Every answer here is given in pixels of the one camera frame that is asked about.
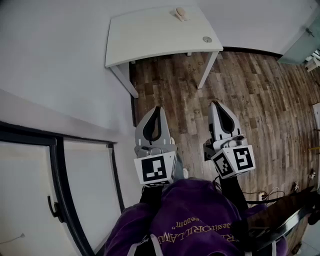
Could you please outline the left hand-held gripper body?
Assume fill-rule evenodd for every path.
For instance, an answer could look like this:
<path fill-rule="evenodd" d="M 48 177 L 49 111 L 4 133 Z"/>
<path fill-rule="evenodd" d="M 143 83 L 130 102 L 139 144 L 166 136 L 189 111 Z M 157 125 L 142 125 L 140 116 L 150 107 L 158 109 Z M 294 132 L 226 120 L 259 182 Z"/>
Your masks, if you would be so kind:
<path fill-rule="evenodd" d="M 139 182 L 149 188 L 169 185 L 174 182 L 178 158 L 177 146 L 173 138 L 167 144 L 152 145 L 150 141 L 139 139 L 134 148 L 136 159 L 134 165 Z"/>

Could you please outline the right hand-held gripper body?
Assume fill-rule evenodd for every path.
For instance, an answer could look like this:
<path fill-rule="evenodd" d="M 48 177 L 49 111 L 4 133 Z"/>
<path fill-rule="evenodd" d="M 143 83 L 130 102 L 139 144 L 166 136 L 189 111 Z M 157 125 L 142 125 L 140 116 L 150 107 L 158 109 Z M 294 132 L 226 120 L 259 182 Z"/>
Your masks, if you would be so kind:
<path fill-rule="evenodd" d="M 205 161 L 212 161 L 222 179 L 239 176 L 256 168 L 253 147 L 243 134 L 203 144 Z"/>

